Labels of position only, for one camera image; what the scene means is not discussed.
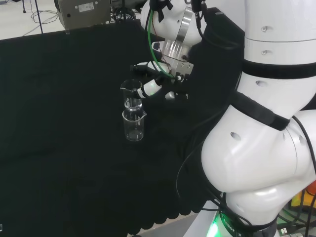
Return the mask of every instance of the empty glass beaker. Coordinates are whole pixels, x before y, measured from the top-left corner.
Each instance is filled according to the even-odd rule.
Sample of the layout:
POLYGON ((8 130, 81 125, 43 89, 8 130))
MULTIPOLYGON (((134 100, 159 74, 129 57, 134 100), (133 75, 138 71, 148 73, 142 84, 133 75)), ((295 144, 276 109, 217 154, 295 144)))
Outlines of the empty glass beaker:
POLYGON ((142 88, 142 83, 136 79, 129 79, 120 86, 123 91, 124 106, 127 110, 136 111, 142 109, 142 99, 137 96, 137 89, 142 88))
POLYGON ((147 114, 143 110, 130 111, 125 109, 123 111, 123 122, 125 137, 127 140, 136 142, 144 137, 144 122, 147 114))

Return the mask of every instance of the black fabric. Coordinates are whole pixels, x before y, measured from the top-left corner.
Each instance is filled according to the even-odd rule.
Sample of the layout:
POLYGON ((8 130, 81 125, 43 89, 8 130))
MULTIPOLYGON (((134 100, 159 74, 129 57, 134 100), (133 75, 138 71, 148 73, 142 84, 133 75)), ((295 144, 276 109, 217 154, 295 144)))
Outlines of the black fabric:
POLYGON ((290 123, 289 119, 276 115, 271 110, 236 91, 231 98, 231 105, 243 114, 276 130, 283 131, 290 123))
POLYGON ((303 79, 316 76, 316 62, 301 65, 273 65, 243 61, 244 73, 272 79, 303 79))
MULTIPOLYGON (((218 16, 210 17, 214 30, 243 42, 218 16)), ((200 153, 180 174, 180 202, 177 141, 226 105, 242 54, 194 46, 189 101, 145 101, 145 137, 129 143, 119 88, 134 77, 130 65, 151 58, 139 22, 1 41, 0 235, 126 237, 198 212, 207 199, 200 153)), ((202 135, 213 125, 205 124, 202 135)))

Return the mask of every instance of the black band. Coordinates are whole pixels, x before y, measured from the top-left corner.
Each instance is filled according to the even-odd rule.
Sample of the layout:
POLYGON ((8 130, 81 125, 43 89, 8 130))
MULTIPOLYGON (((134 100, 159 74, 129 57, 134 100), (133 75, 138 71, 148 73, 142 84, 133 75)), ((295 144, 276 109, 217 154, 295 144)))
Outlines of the black band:
POLYGON ((270 223, 259 226, 242 226, 236 221, 232 221, 224 213, 220 213, 221 221, 225 229, 233 237, 273 237, 277 231, 277 219, 275 218, 270 223))
POLYGON ((143 93, 143 96, 144 96, 146 99, 148 99, 149 97, 148 97, 148 95, 147 95, 146 92, 145 92, 144 85, 142 85, 141 91, 142 91, 142 93, 143 93))
POLYGON ((242 71, 248 75, 271 79, 303 79, 316 76, 316 63, 272 65, 244 60, 242 71))
POLYGON ((231 105, 252 119, 279 131, 284 130, 290 123, 289 119, 276 115, 271 110, 237 91, 232 96, 231 105))

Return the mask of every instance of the label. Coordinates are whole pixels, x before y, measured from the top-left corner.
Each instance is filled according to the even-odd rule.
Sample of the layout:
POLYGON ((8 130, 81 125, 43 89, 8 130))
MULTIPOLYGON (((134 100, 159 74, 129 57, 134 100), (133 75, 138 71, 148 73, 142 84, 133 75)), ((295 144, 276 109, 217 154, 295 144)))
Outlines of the label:
POLYGON ((79 8, 79 12, 93 10, 94 9, 93 2, 79 5, 78 8, 79 8))
POLYGON ((240 232, 235 233, 235 228, 233 227, 232 223, 230 222, 228 216, 224 214, 220 214, 221 220, 223 225, 225 226, 226 230, 233 236, 233 237, 244 237, 245 235, 240 232))

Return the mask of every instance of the red object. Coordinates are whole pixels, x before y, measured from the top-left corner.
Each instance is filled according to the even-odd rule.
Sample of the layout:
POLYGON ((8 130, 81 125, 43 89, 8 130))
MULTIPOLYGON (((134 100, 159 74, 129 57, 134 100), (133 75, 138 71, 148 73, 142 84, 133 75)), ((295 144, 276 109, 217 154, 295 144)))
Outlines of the red object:
POLYGON ((307 191, 312 195, 316 194, 316 181, 307 186, 307 191))

